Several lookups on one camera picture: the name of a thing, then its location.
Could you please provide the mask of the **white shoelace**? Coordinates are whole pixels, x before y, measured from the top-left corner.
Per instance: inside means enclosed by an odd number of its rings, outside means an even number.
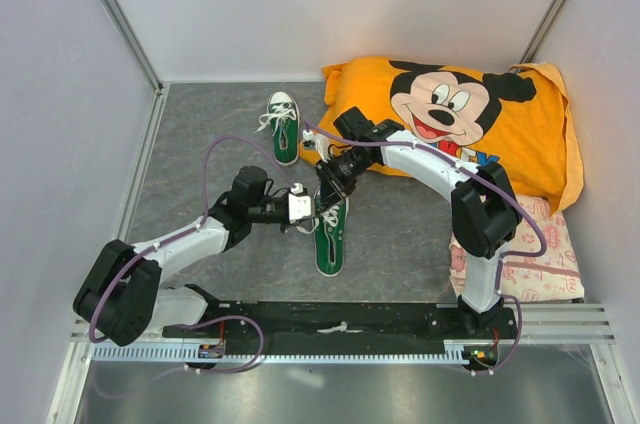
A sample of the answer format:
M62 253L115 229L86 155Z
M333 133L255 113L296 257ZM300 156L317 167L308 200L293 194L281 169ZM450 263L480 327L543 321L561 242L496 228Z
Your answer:
M336 204L330 207L325 212L323 212L319 217L320 224L318 228L320 226L327 226L328 228L332 228L332 229L338 228L344 221L342 217L343 209L344 209L344 206L342 204Z

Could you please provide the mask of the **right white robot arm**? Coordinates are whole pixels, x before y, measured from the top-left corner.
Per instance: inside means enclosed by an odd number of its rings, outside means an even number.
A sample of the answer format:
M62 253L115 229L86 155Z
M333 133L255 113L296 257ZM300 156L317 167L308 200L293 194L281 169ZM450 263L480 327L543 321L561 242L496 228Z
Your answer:
M320 156L315 169L321 208L346 200L357 178L375 164L405 173L446 199L454 237L466 253L458 325L469 337L483 336L503 302L497 284L500 255L522 220L504 168L495 162L479 165L455 158L391 119L373 123L356 107L334 124L337 136L311 127L303 132L304 147Z

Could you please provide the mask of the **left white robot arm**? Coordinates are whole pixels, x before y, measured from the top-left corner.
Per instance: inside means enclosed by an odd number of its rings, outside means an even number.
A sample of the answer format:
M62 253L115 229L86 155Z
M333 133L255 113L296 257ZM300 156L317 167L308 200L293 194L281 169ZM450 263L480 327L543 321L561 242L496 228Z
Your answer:
M127 346L148 328L176 324L198 337L215 333L220 315L203 293L161 286L184 268L235 247L255 224L286 229L314 217L314 199L302 184L271 195L269 181L263 169L245 166L230 190L193 223L134 245L108 242L72 305L89 324L93 341Z

